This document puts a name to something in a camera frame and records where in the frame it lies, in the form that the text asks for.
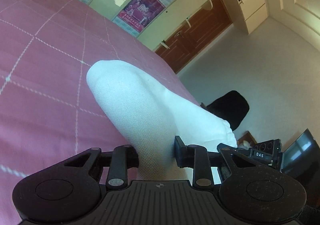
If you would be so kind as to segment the white pants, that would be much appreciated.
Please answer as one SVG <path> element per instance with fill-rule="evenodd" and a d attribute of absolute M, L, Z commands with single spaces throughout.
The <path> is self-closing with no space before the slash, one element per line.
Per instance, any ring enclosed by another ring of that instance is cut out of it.
<path fill-rule="evenodd" d="M 138 178 L 192 178 L 179 168 L 174 141 L 215 152 L 220 143 L 236 146 L 229 123 L 173 93 L 143 70 L 124 61 L 98 61 L 86 81 L 94 99 L 139 157 Z"/>

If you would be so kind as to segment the brown wooden door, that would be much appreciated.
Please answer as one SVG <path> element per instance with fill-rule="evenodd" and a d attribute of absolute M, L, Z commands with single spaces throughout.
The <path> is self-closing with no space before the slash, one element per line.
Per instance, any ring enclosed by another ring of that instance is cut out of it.
<path fill-rule="evenodd" d="M 212 8 L 201 8 L 156 50 L 174 73 L 182 70 L 231 24 L 223 0 L 210 0 Z"/>

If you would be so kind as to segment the pink checked bed sheet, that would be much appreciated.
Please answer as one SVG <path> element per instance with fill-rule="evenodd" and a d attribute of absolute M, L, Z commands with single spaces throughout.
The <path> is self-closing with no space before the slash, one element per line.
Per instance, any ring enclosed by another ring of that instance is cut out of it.
<path fill-rule="evenodd" d="M 18 224 L 12 191 L 25 176 L 91 147 L 126 143 L 86 74 L 121 59 L 193 96 L 163 59 L 78 0 L 1 0 L 1 224 Z"/>

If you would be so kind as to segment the black flat screen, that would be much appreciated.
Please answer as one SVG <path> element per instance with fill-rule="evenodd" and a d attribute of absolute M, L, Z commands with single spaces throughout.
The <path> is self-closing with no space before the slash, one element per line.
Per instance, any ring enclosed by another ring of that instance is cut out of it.
<path fill-rule="evenodd" d="M 281 172 L 296 179 L 306 190 L 319 186 L 319 145 L 309 129 L 283 152 Z"/>

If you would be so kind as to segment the wooden shelf with clutter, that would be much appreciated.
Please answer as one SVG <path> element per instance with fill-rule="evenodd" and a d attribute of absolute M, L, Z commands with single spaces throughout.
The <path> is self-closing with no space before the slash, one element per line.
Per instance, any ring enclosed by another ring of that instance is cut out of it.
<path fill-rule="evenodd" d="M 256 144 L 257 141 L 249 131 L 247 131 L 240 139 L 237 140 L 238 147 L 252 148 Z"/>

